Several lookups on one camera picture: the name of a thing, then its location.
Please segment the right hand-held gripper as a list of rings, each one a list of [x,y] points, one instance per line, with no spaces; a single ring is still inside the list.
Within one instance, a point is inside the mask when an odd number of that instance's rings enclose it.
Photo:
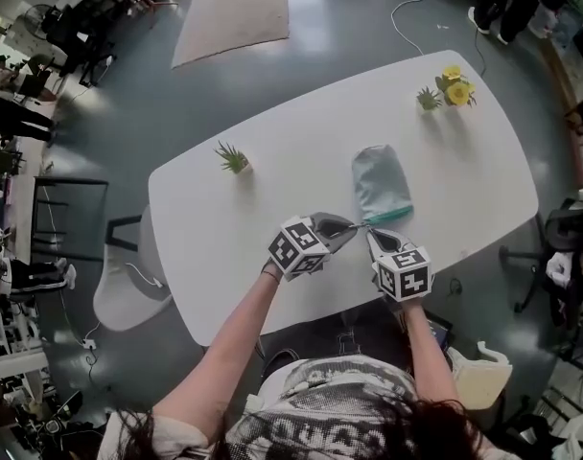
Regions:
[[[365,235],[380,291],[396,302],[431,293],[431,258],[424,246],[414,248],[410,239],[389,229],[370,228]]]

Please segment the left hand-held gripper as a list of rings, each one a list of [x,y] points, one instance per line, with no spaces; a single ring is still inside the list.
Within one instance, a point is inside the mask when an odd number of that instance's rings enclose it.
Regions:
[[[319,229],[319,238],[312,228]],[[316,212],[310,218],[294,216],[280,225],[268,246],[268,254],[287,281],[312,274],[356,235],[362,222],[339,215]]]

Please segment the grey fabric pouch teal trim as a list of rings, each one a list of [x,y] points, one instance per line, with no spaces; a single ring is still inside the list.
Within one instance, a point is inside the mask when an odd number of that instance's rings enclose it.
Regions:
[[[353,158],[352,174],[356,201],[365,224],[388,223],[413,212],[407,179],[392,146],[360,150]]]

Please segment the person's right forearm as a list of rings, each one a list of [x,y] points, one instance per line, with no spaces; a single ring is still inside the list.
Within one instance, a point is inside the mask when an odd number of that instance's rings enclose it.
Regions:
[[[418,396],[432,402],[458,401],[452,371],[431,332],[420,299],[408,300],[402,308]]]

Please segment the person's left forearm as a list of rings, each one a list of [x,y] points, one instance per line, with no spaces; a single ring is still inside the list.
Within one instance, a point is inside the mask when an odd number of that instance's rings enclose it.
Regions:
[[[272,262],[266,263],[263,269],[283,277]],[[153,407],[154,415],[194,426],[207,439],[214,439],[259,340],[279,285],[260,273],[225,320],[199,364]]]

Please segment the person's black trousers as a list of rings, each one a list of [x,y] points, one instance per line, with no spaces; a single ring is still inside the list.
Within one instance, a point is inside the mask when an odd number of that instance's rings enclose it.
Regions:
[[[263,379],[300,359],[353,355],[411,369],[408,338],[381,299],[271,333],[264,344]]]

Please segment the spiky green potted plant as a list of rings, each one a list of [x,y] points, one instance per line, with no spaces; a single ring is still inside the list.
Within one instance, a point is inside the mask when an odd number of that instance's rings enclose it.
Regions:
[[[221,159],[221,167],[224,171],[230,171],[236,175],[251,171],[251,165],[245,154],[234,146],[219,141],[214,152]]]

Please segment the small green potted plant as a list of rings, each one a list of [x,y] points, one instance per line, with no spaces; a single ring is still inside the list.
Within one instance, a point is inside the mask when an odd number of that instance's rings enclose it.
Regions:
[[[416,95],[416,101],[425,112],[433,111],[442,105],[437,92],[432,91],[427,86],[422,88]]]

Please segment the person's patterned shirt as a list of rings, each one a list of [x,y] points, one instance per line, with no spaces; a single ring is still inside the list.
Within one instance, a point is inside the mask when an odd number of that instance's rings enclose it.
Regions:
[[[214,443],[150,414],[110,416],[97,460],[504,460],[446,402],[418,399],[405,371],[368,356],[300,360],[250,395]]]

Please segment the yellow flower pot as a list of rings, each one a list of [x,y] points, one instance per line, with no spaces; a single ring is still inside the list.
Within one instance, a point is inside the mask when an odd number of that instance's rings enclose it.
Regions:
[[[458,65],[446,67],[434,81],[447,106],[473,107],[477,104],[475,85],[462,73]]]

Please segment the white crumpled cloth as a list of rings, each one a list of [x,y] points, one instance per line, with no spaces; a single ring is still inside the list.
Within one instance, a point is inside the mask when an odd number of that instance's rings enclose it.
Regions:
[[[567,288],[571,282],[571,252],[556,252],[547,262],[546,274],[560,288]]]

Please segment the black office chair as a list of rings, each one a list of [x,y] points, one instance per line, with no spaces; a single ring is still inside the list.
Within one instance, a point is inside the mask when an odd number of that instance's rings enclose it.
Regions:
[[[66,6],[45,13],[42,30],[46,40],[65,55],[61,78],[82,70],[79,84],[90,88],[99,84],[105,71],[117,59],[114,43],[108,39],[112,21],[105,14]]]
[[[523,302],[514,306],[520,313],[530,303],[539,289],[549,296],[550,314],[556,326],[562,324],[571,329],[580,318],[583,304],[583,205],[576,209],[574,202],[567,198],[559,210],[553,210],[546,219],[535,217],[541,249],[538,252],[512,251],[506,246],[499,250],[500,260],[532,260],[533,280]],[[571,252],[571,282],[567,288],[555,285],[546,274],[548,260],[556,252]]]

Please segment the grey shell chair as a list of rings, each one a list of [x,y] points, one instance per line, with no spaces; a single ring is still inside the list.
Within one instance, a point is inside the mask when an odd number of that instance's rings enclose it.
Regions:
[[[156,247],[151,208],[108,222],[103,269],[93,297],[99,322],[124,332],[163,311],[173,296]]]

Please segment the beige floor rug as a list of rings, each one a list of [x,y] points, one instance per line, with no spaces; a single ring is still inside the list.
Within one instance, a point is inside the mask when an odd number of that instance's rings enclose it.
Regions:
[[[171,67],[289,34],[289,0],[191,0]]]

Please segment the standing fan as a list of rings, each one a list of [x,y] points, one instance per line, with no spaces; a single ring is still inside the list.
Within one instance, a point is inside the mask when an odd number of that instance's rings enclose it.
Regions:
[[[39,39],[46,39],[45,21],[50,17],[56,18],[55,7],[46,4],[37,4],[29,7],[22,15],[26,30]]]

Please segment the black metal frame table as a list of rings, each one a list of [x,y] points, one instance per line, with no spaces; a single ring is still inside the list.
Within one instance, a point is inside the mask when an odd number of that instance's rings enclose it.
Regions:
[[[106,192],[109,183],[103,179],[69,177],[58,175],[37,175],[34,178],[34,190],[32,201],[32,214],[30,224],[30,254],[38,256],[51,256],[67,258],[74,261],[102,264],[104,259],[101,256],[86,255],[77,252],[68,252],[61,249],[63,237],[66,232],[54,227],[53,218],[54,206],[69,208],[70,204],[64,201],[51,200],[47,195],[45,199],[40,198],[40,192],[45,192],[48,187],[58,186],[98,186],[103,187]],[[51,230],[41,230],[38,228],[38,210],[40,206],[46,206],[50,215]]]

